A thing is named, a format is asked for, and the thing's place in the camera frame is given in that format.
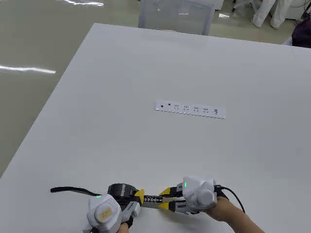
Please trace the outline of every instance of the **hand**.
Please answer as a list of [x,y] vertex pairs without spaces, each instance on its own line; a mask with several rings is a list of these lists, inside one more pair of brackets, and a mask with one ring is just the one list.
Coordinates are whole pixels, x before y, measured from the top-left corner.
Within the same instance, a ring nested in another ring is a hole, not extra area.
[[126,222],[121,224],[117,233],[128,233],[128,225]]
[[228,222],[236,213],[241,212],[239,208],[235,207],[228,199],[224,197],[217,197],[217,204],[215,207],[204,210],[210,217],[220,222]]

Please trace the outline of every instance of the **power strip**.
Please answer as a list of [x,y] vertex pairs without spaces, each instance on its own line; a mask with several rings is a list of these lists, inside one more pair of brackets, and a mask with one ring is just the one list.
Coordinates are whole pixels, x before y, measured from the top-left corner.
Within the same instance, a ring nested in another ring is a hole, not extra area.
[[169,100],[157,100],[155,102],[155,109],[164,112],[225,119],[225,108],[212,107],[201,104],[188,104]]

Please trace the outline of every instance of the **gray floor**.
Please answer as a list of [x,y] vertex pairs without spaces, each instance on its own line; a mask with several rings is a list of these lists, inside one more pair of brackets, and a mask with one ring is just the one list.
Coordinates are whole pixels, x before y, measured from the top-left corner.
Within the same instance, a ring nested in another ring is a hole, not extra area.
[[[94,22],[136,27],[136,0],[0,0],[0,176],[31,128]],[[226,0],[214,15],[210,35],[281,44],[292,33],[287,20],[279,30],[266,19],[250,22],[251,7],[231,14]],[[37,70],[21,68],[35,67]]]

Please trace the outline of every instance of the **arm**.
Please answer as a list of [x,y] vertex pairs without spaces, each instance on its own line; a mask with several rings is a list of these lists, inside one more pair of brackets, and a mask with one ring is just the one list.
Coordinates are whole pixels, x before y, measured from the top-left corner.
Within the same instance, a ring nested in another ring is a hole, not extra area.
[[242,210],[226,198],[218,197],[214,208],[205,210],[213,219],[226,222],[235,233],[264,233]]
[[121,224],[117,233],[128,233],[128,225],[126,222]]

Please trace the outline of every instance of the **white pants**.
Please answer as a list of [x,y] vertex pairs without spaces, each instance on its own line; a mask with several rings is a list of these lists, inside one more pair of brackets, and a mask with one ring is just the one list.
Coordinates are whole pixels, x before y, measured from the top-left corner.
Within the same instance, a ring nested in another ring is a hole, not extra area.
[[[261,27],[267,15],[269,14],[273,4],[276,0],[263,0],[260,8],[254,14],[253,23],[257,27]],[[270,24],[274,28],[279,28],[284,22],[288,8],[293,0],[278,0],[276,5],[276,11],[270,21]]]

